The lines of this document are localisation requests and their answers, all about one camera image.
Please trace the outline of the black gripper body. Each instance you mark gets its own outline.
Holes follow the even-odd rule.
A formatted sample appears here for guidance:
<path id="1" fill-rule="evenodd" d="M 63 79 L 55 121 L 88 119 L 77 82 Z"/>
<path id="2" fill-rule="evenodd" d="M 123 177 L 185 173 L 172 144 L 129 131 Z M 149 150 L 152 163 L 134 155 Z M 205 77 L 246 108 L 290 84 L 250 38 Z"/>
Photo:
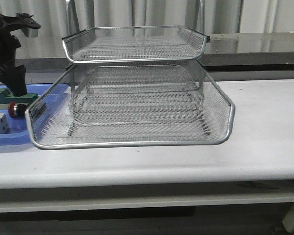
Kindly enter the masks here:
<path id="1" fill-rule="evenodd" d="M 41 26 L 28 13 L 6 16 L 0 12 L 0 72 L 15 67 L 16 49 L 21 44 L 12 31 L 21 30 L 26 37 L 37 37 Z"/>

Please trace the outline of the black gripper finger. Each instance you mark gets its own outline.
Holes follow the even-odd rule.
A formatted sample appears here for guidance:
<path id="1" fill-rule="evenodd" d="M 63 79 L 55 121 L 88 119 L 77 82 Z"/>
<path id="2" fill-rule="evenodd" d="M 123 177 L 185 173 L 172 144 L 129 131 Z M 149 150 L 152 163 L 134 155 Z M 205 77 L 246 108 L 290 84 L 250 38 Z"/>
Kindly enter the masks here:
<path id="1" fill-rule="evenodd" d="M 0 71 L 0 82 L 3 83 L 12 94 L 14 94 L 14 80 L 5 72 Z"/>
<path id="2" fill-rule="evenodd" d="M 9 70 L 10 90 L 14 96 L 23 96 L 27 94 L 25 83 L 26 67 L 19 65 Z"/>

